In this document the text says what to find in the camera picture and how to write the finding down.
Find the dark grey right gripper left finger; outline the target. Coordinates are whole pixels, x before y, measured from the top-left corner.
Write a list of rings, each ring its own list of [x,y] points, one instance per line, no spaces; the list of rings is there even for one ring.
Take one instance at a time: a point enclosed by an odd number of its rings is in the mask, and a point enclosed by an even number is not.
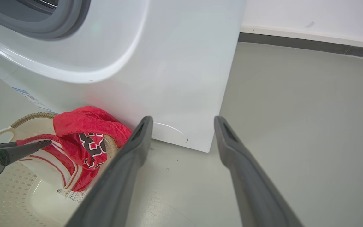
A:
[[[89,190],[67,227],[124,227],[139,169],[150,149],[153,118],[145,116]]]

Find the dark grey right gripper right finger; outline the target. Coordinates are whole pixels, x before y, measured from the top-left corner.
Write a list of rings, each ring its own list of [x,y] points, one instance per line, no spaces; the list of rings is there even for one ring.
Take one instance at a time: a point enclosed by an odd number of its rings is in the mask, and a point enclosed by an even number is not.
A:
[[[242,226],[302,227],[294,211],[227,120],[216,116],[214,128],[220,159],[231,174]]]

